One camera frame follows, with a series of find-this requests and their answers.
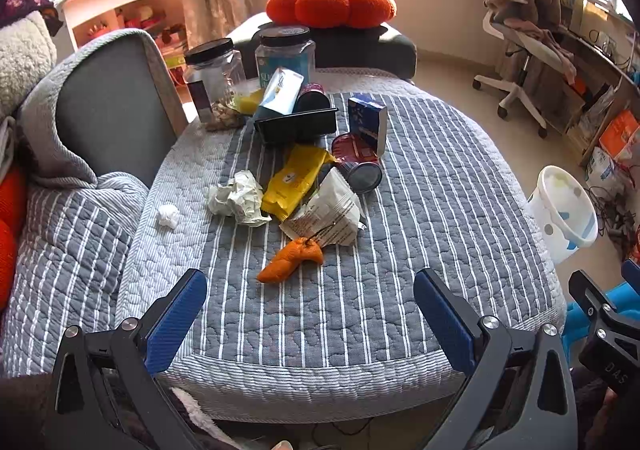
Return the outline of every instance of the black plastic tray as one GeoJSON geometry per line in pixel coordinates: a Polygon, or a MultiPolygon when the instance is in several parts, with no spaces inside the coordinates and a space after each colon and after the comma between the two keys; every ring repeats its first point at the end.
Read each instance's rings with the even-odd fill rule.
{"type": "Polygon", "coordinates": [[[312,141],[336,130],[335,107],[309,112],[295,112],[288,116],[254,121],[255,130],[264,144],[283,144],[312,141]]]}

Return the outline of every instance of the nuts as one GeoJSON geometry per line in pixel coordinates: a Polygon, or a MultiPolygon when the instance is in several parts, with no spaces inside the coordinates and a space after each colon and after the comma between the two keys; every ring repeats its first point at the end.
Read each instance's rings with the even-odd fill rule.
{"type": "Polygon", "coordinates": [[[244,125],[244,116],[219,100],[211,104],[211,113],[211,121],[205,124],[207,130],[225,130],[244,125]]]}

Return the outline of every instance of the red cushion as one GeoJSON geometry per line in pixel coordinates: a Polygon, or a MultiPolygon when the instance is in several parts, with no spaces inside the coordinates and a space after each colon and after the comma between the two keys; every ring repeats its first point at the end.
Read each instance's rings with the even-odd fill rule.
{"type": "Polygon", "coordinates": [[[0,220],[0,311],[9,302],[11,287],[14,284],[15,257],[18,243],[7,224],[0,220]]]}
{"type": "Polygon", "coordinates": [[[0,183],[0,220],[20,237],[27,212],[27,181],[20,167],[14,163],[0,183]]]}
{"type": "Polygon", "coordinates": [[[268,0],[267,15],[280,26],[375,27],[396,16],[394,0],[268,0]]]}

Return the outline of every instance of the white trash bin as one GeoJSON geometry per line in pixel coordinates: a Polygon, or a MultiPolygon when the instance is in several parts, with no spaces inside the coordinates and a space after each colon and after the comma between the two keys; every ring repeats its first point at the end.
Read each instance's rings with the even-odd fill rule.
{"type": "Polygon", "coordinates": [[[571,174],[557,166],[545,166],[538,186],[529,198],[529,210],[542,231],[554,264],[579,248],[591,246],[598,236],[593,203],[571,174]]]}

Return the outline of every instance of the blue gripper pad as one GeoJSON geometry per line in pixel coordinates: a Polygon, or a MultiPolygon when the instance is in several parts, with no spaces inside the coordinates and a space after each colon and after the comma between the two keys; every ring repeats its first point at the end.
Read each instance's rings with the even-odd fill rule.
{"type": "Polygon", "coordinates": [[[621,273],[622,278],[640,295],[640,266],[628,258],[622,263],[621,273]]]}
{"type": "Polygon", "coordinates": [[[194,271],[146,339],[145,365],[149,374],[163,372],[171,365],[206,297],[207,279],[201,271],[194,271]]]}
{"type": "Polygon", "coordinates": [[[470,376],[476,368],[473,338],[424,270],[415,275],[414,297],[451,367],[470,376]]]}

